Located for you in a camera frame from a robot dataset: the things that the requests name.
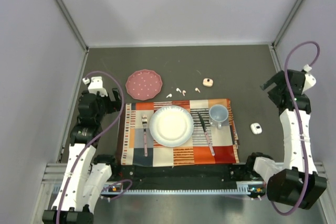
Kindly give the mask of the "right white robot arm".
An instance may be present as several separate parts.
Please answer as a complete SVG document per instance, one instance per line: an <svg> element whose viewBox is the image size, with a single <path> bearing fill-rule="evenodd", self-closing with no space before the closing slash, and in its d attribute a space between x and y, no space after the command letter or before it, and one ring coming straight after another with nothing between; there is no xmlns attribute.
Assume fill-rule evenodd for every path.
<svg viewBox="0 0 336 224"><path fill-rule="evenodd" d="M327 188L327 180L318 175L309 136L310 100L305 91L316 83L314 76L304 70L280 71L261 85L279 111L284 137L284 160L281 167L272 157L252 153L245 164L245 174L266 183L266 195L272 202L308 210Z"/></svg>

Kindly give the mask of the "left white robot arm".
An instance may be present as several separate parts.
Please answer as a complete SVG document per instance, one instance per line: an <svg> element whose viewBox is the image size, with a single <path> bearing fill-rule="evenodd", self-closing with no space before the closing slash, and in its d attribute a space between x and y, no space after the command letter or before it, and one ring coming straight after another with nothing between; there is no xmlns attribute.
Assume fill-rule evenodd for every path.
<svg viewBox="0 0 336 224"><path fill-rule="evenodd" d="M104 117L123 111L123 96L117 88L112 93L114 100L89 91L83 91L79 97L66 171L51 209L43 212L43 223L93 223L94 209L105 183L117 178L115 157L95 155L100 137L107 132L101 126Z"/></svg>

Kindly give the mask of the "white earbud charging case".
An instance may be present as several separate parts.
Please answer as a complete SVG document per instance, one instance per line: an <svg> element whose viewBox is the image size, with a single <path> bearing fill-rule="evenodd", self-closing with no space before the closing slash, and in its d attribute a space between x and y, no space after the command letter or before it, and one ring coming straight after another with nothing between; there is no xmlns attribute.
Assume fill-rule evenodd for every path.
<svg viewBox="0 0 336 224"><path fill-rule="evenodd" d="M252 123L250 125L250 129L252 131L253 134L258 135L262 133L262 128L261 125L259 123Z"/></svg>

